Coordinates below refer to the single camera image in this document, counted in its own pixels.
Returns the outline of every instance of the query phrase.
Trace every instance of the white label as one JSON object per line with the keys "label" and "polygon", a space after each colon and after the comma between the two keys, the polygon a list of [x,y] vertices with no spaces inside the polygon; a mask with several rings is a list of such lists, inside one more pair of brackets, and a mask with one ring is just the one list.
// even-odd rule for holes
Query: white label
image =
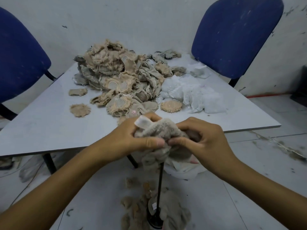
{"label": "white label", "polygon": [[153,203],[152,206],[153,206],[153,210],[155,210],[157,208],[157,203]]}

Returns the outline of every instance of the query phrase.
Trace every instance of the white wall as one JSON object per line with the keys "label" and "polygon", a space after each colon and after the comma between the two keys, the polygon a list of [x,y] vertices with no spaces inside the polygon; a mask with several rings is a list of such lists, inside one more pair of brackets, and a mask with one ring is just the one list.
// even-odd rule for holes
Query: white wall
{"label": "white wall", "polygon": [[[0,0],[0,6],[24,23],[50,57],[50,72],[59,76],[76,54],[105,38],[144,54],[169,48],[190,52],[200,20],[215,1]],[[307,0],[284,0],[284,4],[285,12],[294,10],[283,15],[238,82],[236,89],[246,87],[244,95],[292,91],[300,67],[307,62],[307,8],[301,11]],[[50,83],[44,76],[5,105],[20,112]]]}

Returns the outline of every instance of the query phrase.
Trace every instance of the hand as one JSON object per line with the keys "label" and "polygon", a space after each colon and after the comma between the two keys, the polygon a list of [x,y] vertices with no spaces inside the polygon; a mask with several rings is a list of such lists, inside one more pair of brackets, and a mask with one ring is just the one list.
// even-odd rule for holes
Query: hand
{"label": "hand", "polygon": [[[145,116],[156,122],[161,119],[153,112],[146,113]],[[134,138],[137,130],[134,122],[138,117],[126,119],[115,128],[109,135],[90,145],[91,157],[97,162],[110,163],[134,151],[144,151],[146,149],[157,149],[164,147],[165,141],[156,137]]]}
{"label": "hand", "polygon": [[178,123],[177,127],[182,131],[197,131],[201,136],[200,142],[196,143],[184,137],[177,137],[170,139],[168,144],[188,148],[206,169],[221,179],[224,180],[240,162],[232,152],[219,125],[190,117]]}

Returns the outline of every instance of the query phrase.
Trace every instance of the white table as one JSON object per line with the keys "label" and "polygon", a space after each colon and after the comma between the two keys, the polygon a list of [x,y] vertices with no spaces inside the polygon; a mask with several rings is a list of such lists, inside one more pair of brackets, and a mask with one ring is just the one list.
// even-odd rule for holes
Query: white table
{"label": "white table", "polygon": [[[169,65],[186,66],[191,62],[193,60],[188,55],[183,55],[182,58],[170,60]],[[100,91],[88,87],[88,94],[82,97],[68,95],[69,89],[82,88],[72,80],[77,72],[75,63],[0,131],[0,156],[86,147],[117,126],[117,118],[107,114],[105,108],[97,108],[89,103],[91,98],[101,94]],[[194,116],[219,124],[225,132],[280,127],[276,120],[221,80],[217,74],[207,78],[206,83],[224,95],[227,113],[167,113],[160,109],[156,113],[175,123]],[[88,104],[91,113],[83,118],[74,117],[69,107],[79,103]]]}

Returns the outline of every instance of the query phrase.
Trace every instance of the right hand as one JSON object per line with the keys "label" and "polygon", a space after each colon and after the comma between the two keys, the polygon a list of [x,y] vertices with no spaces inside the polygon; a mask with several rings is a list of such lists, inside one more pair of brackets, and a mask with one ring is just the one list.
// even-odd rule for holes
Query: right hand
{"label": "right hand", "polygon": [[192,130],[200,134],[201,140],[196,143],[185,137],[175,137],[169,145],[181,145],[189,149],[209,171],[225,180],[236,168],[239,159],[232,152],[222,128],[217,124],[190,117],[177,123],[182,130]]}

